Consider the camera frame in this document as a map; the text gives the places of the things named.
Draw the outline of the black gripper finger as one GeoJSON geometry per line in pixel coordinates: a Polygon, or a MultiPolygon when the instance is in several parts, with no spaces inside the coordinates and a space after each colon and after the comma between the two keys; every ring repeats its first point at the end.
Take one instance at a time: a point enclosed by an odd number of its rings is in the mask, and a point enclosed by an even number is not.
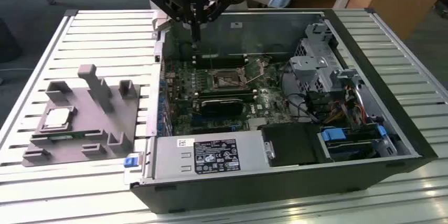
{"type": "Polygon", "coordinates": [[[196,4],[196,41],[201,40],[201,25],[215,21],[229,5],[231,0],[219,0],[208,7],[204,2],[196,4]]]}
{"type": "Polygon", "coordinates": [[[192,41],[196,41],[196,20],[189,0],[151,0],[155,5],[176,21],[183,22],[191,30],[192,41]]]}

